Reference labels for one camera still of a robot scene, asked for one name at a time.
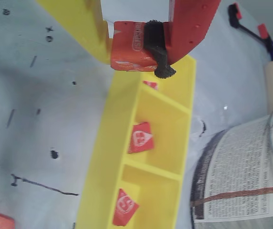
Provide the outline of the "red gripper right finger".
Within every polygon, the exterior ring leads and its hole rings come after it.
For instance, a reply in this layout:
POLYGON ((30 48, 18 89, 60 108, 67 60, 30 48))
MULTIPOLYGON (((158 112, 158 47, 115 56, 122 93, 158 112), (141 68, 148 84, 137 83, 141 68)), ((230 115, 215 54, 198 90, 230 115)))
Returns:
POLYGON ((206 36, 217 12, 218 0, 171 0, 169 20, 144 25, 144 49, 157 63, 156 77, 176 73, 171 65, 191 52, 206 36))

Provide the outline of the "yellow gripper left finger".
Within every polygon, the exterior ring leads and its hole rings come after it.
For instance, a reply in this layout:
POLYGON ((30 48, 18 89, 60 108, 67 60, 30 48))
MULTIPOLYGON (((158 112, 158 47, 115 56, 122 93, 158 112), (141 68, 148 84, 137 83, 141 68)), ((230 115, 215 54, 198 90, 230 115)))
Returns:
POLYGON ((110 63, 108 24, 99 0, 37 1, 78 44, 98 61, 110 63))

